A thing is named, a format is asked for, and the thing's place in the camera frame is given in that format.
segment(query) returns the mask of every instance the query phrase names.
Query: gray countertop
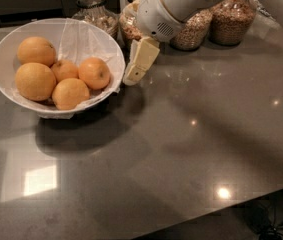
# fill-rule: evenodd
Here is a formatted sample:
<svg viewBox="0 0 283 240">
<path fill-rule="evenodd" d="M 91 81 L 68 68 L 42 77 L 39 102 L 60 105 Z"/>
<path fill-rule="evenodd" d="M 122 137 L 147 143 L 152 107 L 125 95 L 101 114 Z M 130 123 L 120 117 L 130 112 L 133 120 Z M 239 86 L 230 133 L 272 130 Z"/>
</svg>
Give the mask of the gray countertop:
<svg viewBox="0 0 283 240">
<path fill-rule="evenodd" d="M 163 45 L 70 120 L 0 93 L 0 240 L 129 239 L 282 188 L 283 30 L 265 18 L 237 47 Z"/>
</svg>

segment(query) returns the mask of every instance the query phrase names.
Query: countertop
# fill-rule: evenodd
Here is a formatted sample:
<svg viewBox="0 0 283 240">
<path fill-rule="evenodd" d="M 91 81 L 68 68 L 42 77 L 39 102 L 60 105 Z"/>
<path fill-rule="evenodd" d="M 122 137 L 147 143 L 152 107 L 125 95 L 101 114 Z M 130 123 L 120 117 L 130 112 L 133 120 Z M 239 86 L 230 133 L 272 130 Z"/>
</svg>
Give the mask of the countertop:
<svg viewBox="0 0 283 240">
<path fill-rule="evenodd" d="M 261 16 L 236 47 L 163 45 L 70 120 L 0 93 L 0 240 L 131 239 L 282 188 L 283 30 Z"/>
</svg>

